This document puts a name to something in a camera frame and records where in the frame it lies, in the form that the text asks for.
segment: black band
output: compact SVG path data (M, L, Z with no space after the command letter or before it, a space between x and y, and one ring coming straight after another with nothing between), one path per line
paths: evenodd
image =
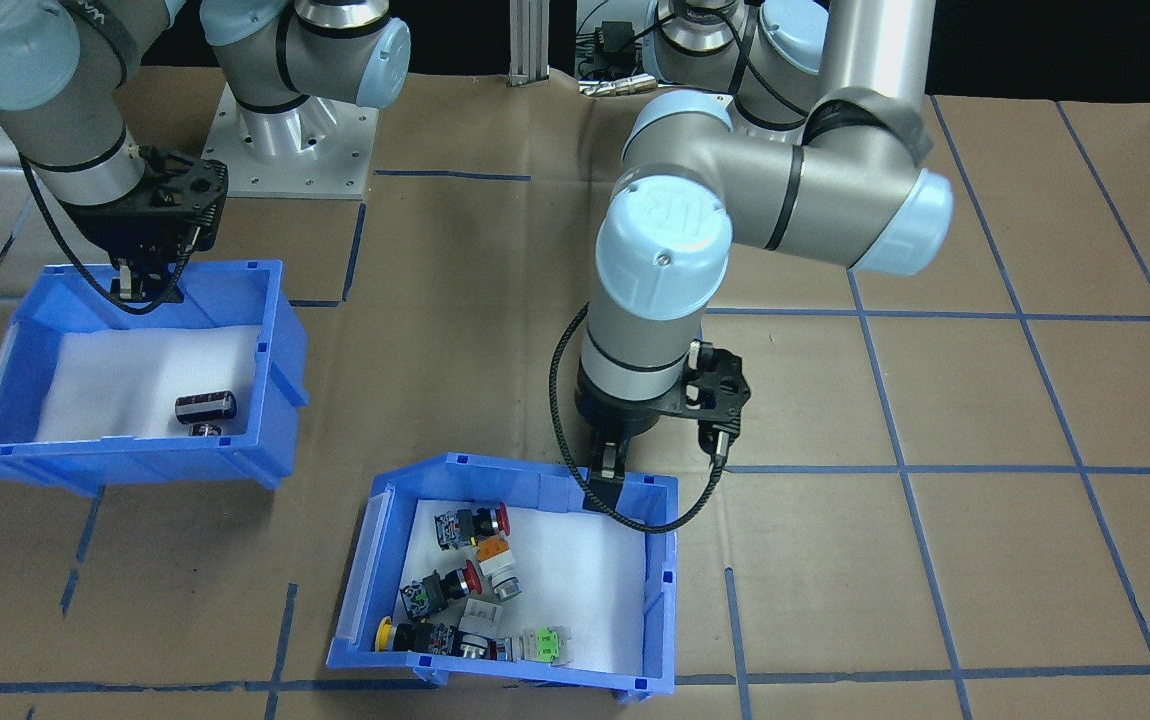
M309 101L308 95L299 95L296 100L282 102L282 105L251 105L250 102L243 102L241 100L238 100L237 104L240 105L243 109L251 110L251 113L275 115L299 108L300 105L305 105L307 101Z
M277 74L282 77L282 85L291 92L301 92L296 87L296 82L291 79L291 68L286 64L286 32L291 29L291 18L296 17L296 7L288 5L282 10L282 17L277 18Z
M880 118L859 105L845 100L835 100L819 106L807 122L807 129L802 132L802 145L811 145L819 136L846 127L875 127L890 129Z
M626 370L632 370L634 373L659 373L661 370L667 370L668 368L672 368L672 366L676 365L678 360L684 359L684 357L687 355L685 352L683 352L683 354L678 355L677 360L672 361L672 363L657 365L652 366L652 368L649 368L647 366L643 365L622 363L622 361L620 361L615 357L612 357L610 352L601 350L601 345L598 345L597 338L593 337L592 331L589 331L588 340L593 343L593 347L597 348L597 351L599 352L599 354L601 354L601 357L606 357L606 359L611 360L612 363L620 366L620 368L624 368Z
M80 170L89 170L94 168L95 164L107 163L108 159L113 155L117 155L118 151L122 151L122 145L126 143L126 127L122 127L122 135L117 137L117 141L113 144L108 150L100 152L95 158L86 160L85 163L77 164L41 164L37 163L36 160L28 160L28 163L33 168L39 170L49 170L49 173L80 173Z
M140 69L140 45L135 41L135 36L122 24L117 14L109 9L103 0L59 0L69 14L77 15L85 20L86 24L94 29L109 49L117 59L122 70L122 79L118 87L126 85L126 79L133 76L135 70Z
M747 120L747 122L753 123L754 127L759 127L761 129L770 129L770 131L775 132L787 132L790 131L790 129L798 129L799 127L804 127L804 124L807 123L806 118L796 118L791 123L772 123L770 120L759 118L757 117L757 115L753 114L752 110L750 110L746 106L744 106L744 102L741 101L737 95L735 97L735 109L739 110L739 115L743 115L744 120Z
M375 20L375 22L366 23L363 26L342 28L315 26L315 24L309 23L308 20L299 17L299 15L296 15L296 18L300 20L300 26L304 28L306 32L312 32L317 37L331 37L335 40L352 40L352 38L366 37L382 31L382 29L388 25L388 21L391 20L391 15L384 13L382 17Z
M744 72L747 72L747 64L752 61L752 55L749 55L753 51L753 31L757 26L758 9L757 13L750 13L744 15L744 37L736 37L735 41L739 43L739 54L735 59L735 72L731 72L730 87L726 90L731 97L739 94L739 86L744 85Z
M770 240L766 248L770 252L780 250L784 231L789 229L789 219L793 216L793 205L798 200L798 187L802 187L802 150L793 145L793 163L789 167L789 187L784 191L784 205L780 205L780 219L775 220L775 229L770 231Z

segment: black cable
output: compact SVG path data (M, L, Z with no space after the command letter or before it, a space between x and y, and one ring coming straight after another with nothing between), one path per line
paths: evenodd
M171 277L167 279L167 284L162 288L162 293L160 293L156 299L139 307L126 305L126 302L123 302L122 299L118 299L118 297L115 297L109 291L103 290L103 286L99 284L99 281L95 281L94 275L91 275L90 270L86 269L86 266L77 259L77 254L72 252L72 247L68 247L68 243L64 242L64 236L59 231L59 225L55 224L55 219L49 214L49 208L46 208L46 199L41 196L41 190L37 186L37 178L32 176L32 166L28 163L28 159L23 156L22 152L20 154L20 167L23 168L23 179L28 183L28 192L32 193L32 201L37 204L37 209L41 212L41 219L45 220L46 228L49 229L49 236L55 238L59 250L63 251L64 258L68 258L72 268L77 269L77 274L79 274L83 279L94 288L95 292L100 293L105 300L109 301L114 307L117 307L118 311L123 311L123 313L131 315L147 315L167 301L167 297L171 297L174 294L174 290L176 290L179 285L179 275L183 274L183 269L185 269L187 261L192 258L191 243L186 248L179 251Z
M593 489L588 485L588 480L584 480L583 475L578 473L578 466L575 464L574 457L572 457L572 449L566 443L566 431L562 429L562 416L560 407L558 407L557 401L557 366L561 365L562 355L566 354L566 346L570 345L572 337L575 337L575 331L578 329L580 323L584 322L584 317L588 315L588 304L585 302L583 307L580 307L578 313L575 314L575 319L566 325L566 332L562 332L561 340L557 342L557 347L553 350L553 361L549 366L549 414L553 420L553 436L557 438L557 450L561 451L562 461L566 464L566 470L569 472L572 478L578 484L581 491L584 491L584 496L588 500L593 504L595 507L604 512L616 523L623 524L626 528L638 530L638 533L647 534L659 534L659 533L672 533L683 524L689 523L695 515L699 514L703 510L704 503L708 501L708 498L716 491L716 483L722 478L722 469L724 468L724 462L718 465L716 461L713 462L713 468L708 474L708 484L704 487L703 492L699 492L699 498L690 506L690 510L685 514L677 516L676 520L670 521L667 524L644 524L639 523L630 518L620 515L619 512L613 510L606 501L593 493Z
M610 1L611 0L601 0L601 2L596 5L592 10L589 10L588 15L584 15L584 18L580 21L578 28L575 28L575 35L578 35L581 31L583 31L584 23L588 23L588 20L593 17L593 13L604 8L604 6L606 6L606 3L610 3Z
M745 49L745 47L739 44L739 30L735 26L735 23L731 23L730 18L727 18L726 15L721 13L721 10L711 10L708 8L691 8L691 9L693 9L699 14L716 15L716 17L721 18L722 22L726 23L726 26L730 29L731 41L735 44L735 49L739 53L739 62L735 64L736 72L739 71L739 66L744 64L744 68L747 69L750 76L753 76L753 79L758 82L758 85L762 86L762 90L766 90L768 95L773 97L773 99L775 99L775 101L779 102L780 105L784 105L787 109L793 110L793 113L802 115L799 122L788 129L802 127L802 124L805 124L805 122L807 122L808 113L805 112L803 108L799 108L799 106L793 104L793 101L787 99L787 97L781 95L780 92L776 91L774 87L772 87L770 83L762 77L762 74L759 72L757 66L753 64L753 59L750 58L750 55L747 54L747 49Z

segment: ur logo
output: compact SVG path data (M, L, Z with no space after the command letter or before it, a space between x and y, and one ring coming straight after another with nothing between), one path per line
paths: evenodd
M92 3L82 3L82 9L90 15L91 22L103 24L103 13Z

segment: table surface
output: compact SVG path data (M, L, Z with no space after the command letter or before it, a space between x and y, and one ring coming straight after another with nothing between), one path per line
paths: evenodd
M118 101L199 152L222 85ZM678 536L676 696L324 669L375 474L557 460L549 354L643 102L415 76L365 204L229 201L209 259L286 261L309 334L296 474L0 482L0 717L1150 717L1150 105L928 99L956 208L914 278L736 247L703 331L753 400ZM0 340L57 261L0 135ZM631 465L703 484L684 423Z

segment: black capacitor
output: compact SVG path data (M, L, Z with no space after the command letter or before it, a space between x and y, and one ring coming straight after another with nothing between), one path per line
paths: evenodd
M186 395L176 398L176 420L184 426L232 420L237 416L237 398L232 391Z

